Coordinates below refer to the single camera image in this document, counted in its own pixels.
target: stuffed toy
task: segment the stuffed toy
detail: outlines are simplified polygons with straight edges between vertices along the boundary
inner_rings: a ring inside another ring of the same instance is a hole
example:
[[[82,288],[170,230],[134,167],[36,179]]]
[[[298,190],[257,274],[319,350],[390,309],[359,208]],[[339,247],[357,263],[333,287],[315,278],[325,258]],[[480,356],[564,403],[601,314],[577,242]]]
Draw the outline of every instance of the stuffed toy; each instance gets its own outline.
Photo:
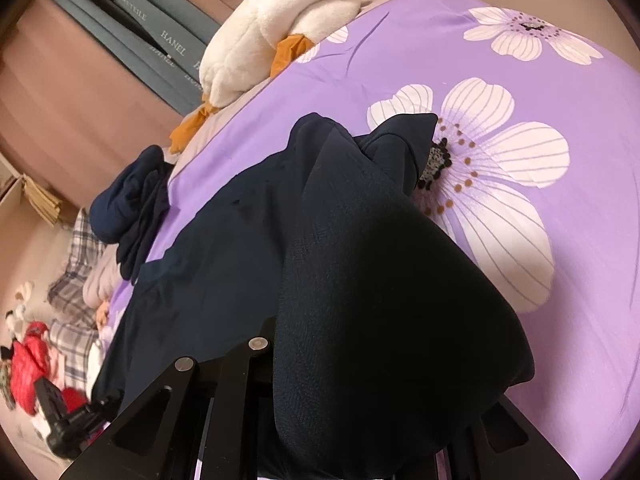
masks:
[[[207,118],[353,20],[361,0],[243,0],[200,62],[203,104],[171,133],[182,153]]]
[[[19,286],[14,294],[18,304],[13,310],[8,311],[4,316],[4,323],[11,339],[17,339],[20,343],[24,338],[24,330],[27,326],[27,302],[33,293],[33,282],[24,282]]]
[[[14,341],[10,391],[15,402],[28,415],[35,415],[36,392],[33,383],[46,377],[61,390],[65,387],[64,357],[48,343],[48,327],[34,321],[25,330],[23,342]]]

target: bed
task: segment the bed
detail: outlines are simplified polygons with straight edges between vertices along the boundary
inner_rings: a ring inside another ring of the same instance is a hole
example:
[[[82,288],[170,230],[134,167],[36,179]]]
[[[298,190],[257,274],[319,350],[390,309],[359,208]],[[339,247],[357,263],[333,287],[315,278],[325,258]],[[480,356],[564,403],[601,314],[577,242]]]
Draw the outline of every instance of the bed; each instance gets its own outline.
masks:
[[[455,171],[415,201],[520,314],[536,377],[508,396],[582,480],[624,478],[616,460],[634,452],[640,420],[640,76],[590,40],[480,0],[379,3],[228,122],[205,124],[174,171],[149,259],[231,177],[282,150],[302,115],[359,135],[433,111]],[[112,332],[131,292],[116,290]]]

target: pillow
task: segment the pillow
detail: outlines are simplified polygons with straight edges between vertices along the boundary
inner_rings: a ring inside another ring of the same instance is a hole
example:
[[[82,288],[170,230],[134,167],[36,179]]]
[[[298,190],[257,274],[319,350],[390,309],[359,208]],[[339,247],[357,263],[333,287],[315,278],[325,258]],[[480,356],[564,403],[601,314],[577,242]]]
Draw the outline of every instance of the pillow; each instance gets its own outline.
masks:
[[[81,209],[74,224],[64,271],[47,291],[47,301],[63,322],[88,330],[94,328],[95,309],[84,302],[82,287],[104,248],[105,244],[95,237],[89,218]]]
[[[267,79],[280,40],[303,34],[314,44],[349,23],[360,0],[243,0],[209,42],[200,84],[223,108]]]
[[[116,262],[117,245],[108,245],[89,273],[82,288],[82,298],[91,308],[98,308],[111,300],[113,291],[122,281],[120,266]]]
[[[65,386],[81,392],[86,390],[89,353],[97,338],[97,330],[53,320],[49,341],[65,357]]]

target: flower center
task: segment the flower center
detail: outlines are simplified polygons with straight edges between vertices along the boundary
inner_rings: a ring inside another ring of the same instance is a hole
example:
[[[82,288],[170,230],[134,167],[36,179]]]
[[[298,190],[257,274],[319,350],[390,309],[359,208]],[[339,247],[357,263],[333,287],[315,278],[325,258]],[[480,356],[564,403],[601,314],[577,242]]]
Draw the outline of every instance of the flower center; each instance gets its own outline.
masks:
[[[429,150],[429,160],[424,168],[420,179],[418,179],[418,189],[431,189],[431,184],[440,178],[442,170],[451,167],[451,154],[447,149],[447,137],[442,137],[439,143],[432,142]]]
[[[529,32],[530,30],[542,30],[543,28],[545,28],[545,25],[543,25],[542,23],[535,22],[520,22],[520,26],[524,27],[527,32]]]

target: red stuffed toy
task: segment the red stuffed toy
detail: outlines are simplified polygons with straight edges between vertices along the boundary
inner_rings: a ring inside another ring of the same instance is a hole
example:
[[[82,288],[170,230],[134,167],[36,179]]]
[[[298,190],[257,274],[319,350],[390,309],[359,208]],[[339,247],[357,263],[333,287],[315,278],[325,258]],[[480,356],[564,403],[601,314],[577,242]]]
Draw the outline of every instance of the red stuffed toy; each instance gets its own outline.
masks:
[[[32,416],[36,414],[33,383],[48,377],[50,371],[49,348],[42,340],[47,330],[43,322],[34,321],[27,327],[23,342],[14,342],[10,389],[15,402]]]

